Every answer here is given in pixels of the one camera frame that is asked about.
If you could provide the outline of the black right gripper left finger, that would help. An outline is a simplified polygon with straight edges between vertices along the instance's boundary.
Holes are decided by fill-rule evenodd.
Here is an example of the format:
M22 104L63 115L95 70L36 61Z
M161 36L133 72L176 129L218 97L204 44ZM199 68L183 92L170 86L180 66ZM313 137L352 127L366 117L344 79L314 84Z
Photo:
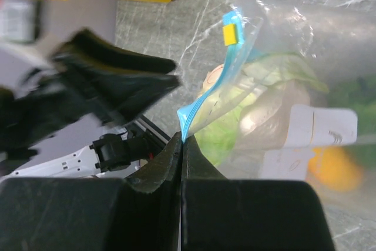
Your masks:
M176 250L181 134L125 179L1 183L2 250Z

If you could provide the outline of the clear bag with blue zipper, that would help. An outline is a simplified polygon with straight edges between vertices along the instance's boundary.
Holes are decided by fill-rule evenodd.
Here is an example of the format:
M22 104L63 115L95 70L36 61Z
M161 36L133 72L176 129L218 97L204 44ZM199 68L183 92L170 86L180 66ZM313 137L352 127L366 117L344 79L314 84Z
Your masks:
M183 140L229 178L306 180L375 196L375 16L238 0L224 63L177 114Z

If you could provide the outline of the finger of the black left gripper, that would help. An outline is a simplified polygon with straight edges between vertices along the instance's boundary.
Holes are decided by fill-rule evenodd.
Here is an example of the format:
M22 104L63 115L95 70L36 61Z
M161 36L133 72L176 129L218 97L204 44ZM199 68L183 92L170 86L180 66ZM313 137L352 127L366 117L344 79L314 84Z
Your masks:
M78 59L101 68L124 69L127 71L168 74L175 70L175 61L157 56L128 51L103 40L90 29L81 29L60 44L51 59Z

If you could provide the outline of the green toy bell pepper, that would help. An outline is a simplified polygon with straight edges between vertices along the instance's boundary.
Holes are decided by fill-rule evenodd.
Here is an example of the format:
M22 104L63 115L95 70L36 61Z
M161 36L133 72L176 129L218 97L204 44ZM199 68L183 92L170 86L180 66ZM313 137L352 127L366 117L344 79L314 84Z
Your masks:
M375 75L344 81L330 90L328 106L348 108L358 116L357 141L347 147L354 161L375 168Z

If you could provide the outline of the white toy cauliflower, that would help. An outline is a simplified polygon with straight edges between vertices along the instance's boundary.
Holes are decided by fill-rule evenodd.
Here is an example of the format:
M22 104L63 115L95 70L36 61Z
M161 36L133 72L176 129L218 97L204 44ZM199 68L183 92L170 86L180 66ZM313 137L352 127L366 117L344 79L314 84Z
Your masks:
M214 165L234 148L274 149L287 137L291 107L310 105L310 92L327 93L307 61L296 53L274 53L246 61L235 73L208 74L202 104L188 130Z

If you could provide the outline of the yellow orange toy mango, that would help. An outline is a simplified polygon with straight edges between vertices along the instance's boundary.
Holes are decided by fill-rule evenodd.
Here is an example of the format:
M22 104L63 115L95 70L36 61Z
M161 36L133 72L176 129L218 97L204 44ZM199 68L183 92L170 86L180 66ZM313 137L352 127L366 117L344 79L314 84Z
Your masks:
M335 192L349 192L363 182L364 169L354 163L342 147L313 148L308 171L324 187Z

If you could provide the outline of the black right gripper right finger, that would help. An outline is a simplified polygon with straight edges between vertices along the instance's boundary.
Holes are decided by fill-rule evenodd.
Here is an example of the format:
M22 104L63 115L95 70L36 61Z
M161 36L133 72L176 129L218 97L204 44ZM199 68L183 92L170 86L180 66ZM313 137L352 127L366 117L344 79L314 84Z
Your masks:
M308 183L227 179L194 137L185 141L182 156L183 250L334 250Z

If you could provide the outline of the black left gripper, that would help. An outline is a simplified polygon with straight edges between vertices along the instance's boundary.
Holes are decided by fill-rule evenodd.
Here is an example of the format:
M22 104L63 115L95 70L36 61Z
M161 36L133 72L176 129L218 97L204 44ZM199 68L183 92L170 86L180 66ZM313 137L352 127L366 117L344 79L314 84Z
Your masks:
M36 155L35 144L86 115L126 125L180 86L174 75L123 73L122 63L59 58L53 67L23 97L1 88L1 152L9 157Z

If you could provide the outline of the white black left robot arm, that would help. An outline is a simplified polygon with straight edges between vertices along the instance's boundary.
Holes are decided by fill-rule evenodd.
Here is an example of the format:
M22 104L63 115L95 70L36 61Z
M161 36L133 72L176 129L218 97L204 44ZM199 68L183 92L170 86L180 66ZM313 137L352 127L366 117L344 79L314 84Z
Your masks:
M25 96L1 88L1 175L10 177L85 178L151 160L157 144L145 134L123 139L128 124L180 86L175 61L114 46L89 29L48 48L40 55L22 53L33 63L21 80L38 76ZM102 135L65 156L26 167L35 145L91 114L118 133Z

